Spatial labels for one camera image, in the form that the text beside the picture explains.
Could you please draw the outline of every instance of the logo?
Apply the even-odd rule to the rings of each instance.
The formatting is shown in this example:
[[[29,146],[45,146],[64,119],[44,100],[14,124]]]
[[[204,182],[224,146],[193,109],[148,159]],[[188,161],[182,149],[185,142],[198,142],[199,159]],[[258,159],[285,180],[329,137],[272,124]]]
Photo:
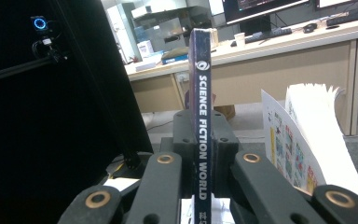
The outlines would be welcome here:
[[[209,69],[210,65],[205,61],[199,61],[196,63],[196,67],[201,71],[205,71]]]

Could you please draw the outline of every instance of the blue light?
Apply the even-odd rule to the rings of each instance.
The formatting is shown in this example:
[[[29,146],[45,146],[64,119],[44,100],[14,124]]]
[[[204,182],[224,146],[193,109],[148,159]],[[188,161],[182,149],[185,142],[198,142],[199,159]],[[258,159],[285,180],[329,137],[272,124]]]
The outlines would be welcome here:
[[[43,19],[36,19],[34,20],[34,27],[36,27],[39,30],[43,30],[46,28],[46,21],[44,21]]]

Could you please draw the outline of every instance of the white desk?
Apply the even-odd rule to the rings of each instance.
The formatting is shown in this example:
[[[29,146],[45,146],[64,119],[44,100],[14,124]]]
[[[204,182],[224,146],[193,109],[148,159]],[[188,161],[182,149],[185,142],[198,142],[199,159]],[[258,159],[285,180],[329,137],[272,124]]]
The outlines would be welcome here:
[[[263,89],[283,100],[287,86],[325,83],[345,89],[337,99],[337,118],[345,134],[355,134],[358,99],[358,21],[313,33],[302,30],[243,49],[219,46],[212,54],[215,105],[260,102]],[[188,61],[134,72],[126,66],[142,112],[183,109],[183,91],[175,73],[186,72]]]

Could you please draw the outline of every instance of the keyboard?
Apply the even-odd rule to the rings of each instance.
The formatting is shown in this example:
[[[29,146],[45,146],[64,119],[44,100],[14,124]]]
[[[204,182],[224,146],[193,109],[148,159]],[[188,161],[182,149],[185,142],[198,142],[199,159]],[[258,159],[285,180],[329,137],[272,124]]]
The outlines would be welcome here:
[[[351,21],[358,21],[358,11],[350,13],[347,16],[336,17],[326,21],[327,27],[347,23]]]
[[[281,35],[290,35],[292,33],[292,29],[276,29],[270,32],[264,32],[261,35],[252,35],[251,37],[245,38],[245,43],[253,43],[260,40],[271,39],[273,37],[281,36]]]

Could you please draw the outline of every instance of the cup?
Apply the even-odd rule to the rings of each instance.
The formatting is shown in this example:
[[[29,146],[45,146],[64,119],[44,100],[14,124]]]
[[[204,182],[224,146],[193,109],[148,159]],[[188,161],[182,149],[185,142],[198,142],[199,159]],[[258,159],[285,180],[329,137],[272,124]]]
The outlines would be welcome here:
[[[237,42],[238,48],[245,47],[245,33],[236,34],[234,35],[234,37],[235,37],[235,42]]]

